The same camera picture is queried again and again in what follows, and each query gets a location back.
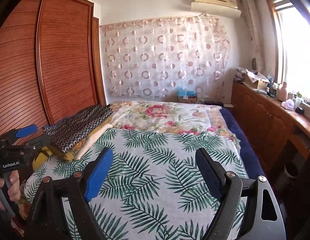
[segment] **pink bottle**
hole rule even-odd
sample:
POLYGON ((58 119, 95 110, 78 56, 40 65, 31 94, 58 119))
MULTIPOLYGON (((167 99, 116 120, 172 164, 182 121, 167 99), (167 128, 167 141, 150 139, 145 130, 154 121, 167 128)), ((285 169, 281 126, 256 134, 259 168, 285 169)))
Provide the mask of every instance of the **pink bottle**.
POLYGON ((279 101, 286 101, 288 97, 287 83, 283 82, 282 87, 277 91, 276 97, 279 101))

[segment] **blue gripper pad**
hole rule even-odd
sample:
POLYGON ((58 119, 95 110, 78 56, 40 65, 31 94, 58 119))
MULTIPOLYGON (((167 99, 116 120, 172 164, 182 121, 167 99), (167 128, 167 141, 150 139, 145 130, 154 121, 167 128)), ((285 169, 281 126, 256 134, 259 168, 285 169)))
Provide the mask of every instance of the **blue gripper pad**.
POLYGON ((27 127, 21 128, 17 130, 15 136, 17 138, 23 138, 25 136, 31 135, 37 131, 37 126, 35 124, 29 125, 27 127))
POLYGON ((86 192, 84 198, 90 202, 92 198, 97 197, 109 169, 113 163, 113 151, 110 148, 104 148, 105 153, 96 164, 91 176, 86 182, 86 192))
POLYGON ((201 152, 200 149, 196 151, 195 154, 195 161, 196 165, 202 174, 202 177, 205 181, 205 184, 210 192, 210 194, 217 198, 218 201, 221 201, 223 197, 223 183, 220 179, 220 177, 217 175, 217 172, 219 172, 219 163, 216 163, 212 160, 212 158, 209 156, 206 150, 204 150, 206 154, 201 152))

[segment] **window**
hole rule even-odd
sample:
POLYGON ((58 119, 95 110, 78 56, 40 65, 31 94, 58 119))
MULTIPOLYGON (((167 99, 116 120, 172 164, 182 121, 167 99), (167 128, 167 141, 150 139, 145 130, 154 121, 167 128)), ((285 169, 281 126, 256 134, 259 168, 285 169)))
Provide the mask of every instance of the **window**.
POLYGON ((267 2, 277 41, 275 80, 310 101, 310 26, 289 0, 267 2))

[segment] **metal screw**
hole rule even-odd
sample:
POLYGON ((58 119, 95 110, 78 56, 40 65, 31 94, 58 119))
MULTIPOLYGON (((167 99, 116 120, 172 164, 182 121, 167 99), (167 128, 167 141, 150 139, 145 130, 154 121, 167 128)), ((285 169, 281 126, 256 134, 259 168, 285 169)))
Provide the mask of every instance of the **metal screw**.
POLYGON ((76 171, 76 172, 73 173, 73 176, 75 178, 79 178, 80 176, 82 176, 82 172, 81 171, 76 171))
POLYGON ((235 173, 234 173, 234 172, 232 172, 232 171, 228 171, 228 172, 226 172, 226 175, 227 175, 227 177, 230 177, 230 178, 235 177, 235 173))
POLYGON ((258 179, 261 181, 261 182, 266 182, 267 179, 265 176, 259 176, 258 179))
POLYGON ((44 183, 49 182, 50 179, 51 179, 51 177, 46 176, 46 177, 43 178, 43 182, 44 182, 44 183))

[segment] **hand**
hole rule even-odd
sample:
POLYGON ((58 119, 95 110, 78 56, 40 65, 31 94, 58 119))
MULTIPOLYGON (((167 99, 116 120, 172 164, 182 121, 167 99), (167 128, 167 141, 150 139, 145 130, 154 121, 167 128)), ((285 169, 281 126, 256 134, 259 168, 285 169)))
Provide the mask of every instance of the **hand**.
MULTIPOLYGON (((21 197, 20 193, 20 176, 18 171, 12 171, 10 174, 10 182, 12 186, 8 189, 7 194, 11 201, 18 201, 21 197)), ((0 178, 0 187, 4 186, 4 179, 0 178)), ((0 209, 5 210, 2 202, 0 201, 0 209)))

